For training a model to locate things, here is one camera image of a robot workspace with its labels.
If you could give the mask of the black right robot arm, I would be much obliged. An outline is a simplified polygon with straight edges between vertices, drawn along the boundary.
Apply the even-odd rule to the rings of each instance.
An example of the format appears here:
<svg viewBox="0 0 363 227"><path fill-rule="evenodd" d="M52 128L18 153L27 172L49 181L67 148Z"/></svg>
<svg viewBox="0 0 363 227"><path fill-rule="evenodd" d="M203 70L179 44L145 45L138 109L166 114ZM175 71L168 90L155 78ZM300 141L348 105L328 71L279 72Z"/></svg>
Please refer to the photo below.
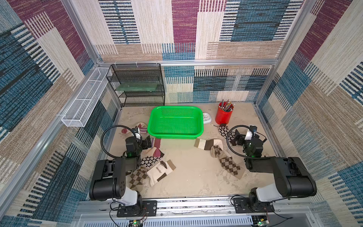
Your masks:
<svg viewBox="0 0 363 227"><path fill-rule="evenodd" d="M252 173L272 174L274 183L265 187L255 187L247 198L234 196L231 204L236 213L274 212L273 203L285 199L306 198L317 194L317 185L298 157L264 157L263 145L267 137L261 139L254 125L244 126L245 134L238 131L239 126L229 130L226 136L228 148L235 155L244 158L246 169Z"/></svg>

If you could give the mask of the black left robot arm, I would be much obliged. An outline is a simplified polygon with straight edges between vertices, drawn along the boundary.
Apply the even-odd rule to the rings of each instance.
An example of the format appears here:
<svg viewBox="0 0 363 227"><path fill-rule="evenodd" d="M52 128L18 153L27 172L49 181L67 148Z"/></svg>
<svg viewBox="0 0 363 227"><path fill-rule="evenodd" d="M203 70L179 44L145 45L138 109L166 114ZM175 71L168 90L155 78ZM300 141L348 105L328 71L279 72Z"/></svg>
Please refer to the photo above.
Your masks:
<svg viewBox="0 0 363 227"><path fill-rule="evenodd" d="M110 154L104 146L104 137L111 129L121 127L132 133L125 139L126 151L120 157ZM116 211L119 218L154 217L157 214L157 201L143 202L138 191L127 186L126 176L136 171L141 164L141 152L151 147L150 137L142 139L140 128L115 125L101 136L102 151L112 159L97 161L89 189L92 201L111 201L110 211Z"/></svg>

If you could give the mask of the cream brown striped sock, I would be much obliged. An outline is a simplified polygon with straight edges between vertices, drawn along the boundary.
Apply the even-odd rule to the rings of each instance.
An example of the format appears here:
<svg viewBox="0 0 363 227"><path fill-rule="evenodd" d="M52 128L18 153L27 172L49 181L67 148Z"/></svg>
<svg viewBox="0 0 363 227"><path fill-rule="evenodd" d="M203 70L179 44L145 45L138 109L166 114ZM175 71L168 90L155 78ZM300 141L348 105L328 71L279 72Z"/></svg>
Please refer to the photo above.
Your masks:
<svg viewBox="0 0 363 227"><path fill-rule="evenodd" d="M213 146L217 146L223 150L223 142L219 139L212 139L212 140L196 139L194 146L196 148L203 150L211 150Z"/></svg>
<svg viewBox="0 0 363 227"><path fill-rule="evenodd" d="M160 182L170 173L176 169L176 166L171 160L166 162L160 161L155 164L152 168L147 171L147 175L150 178L150 186L154 186L156 183Z"/></svg>

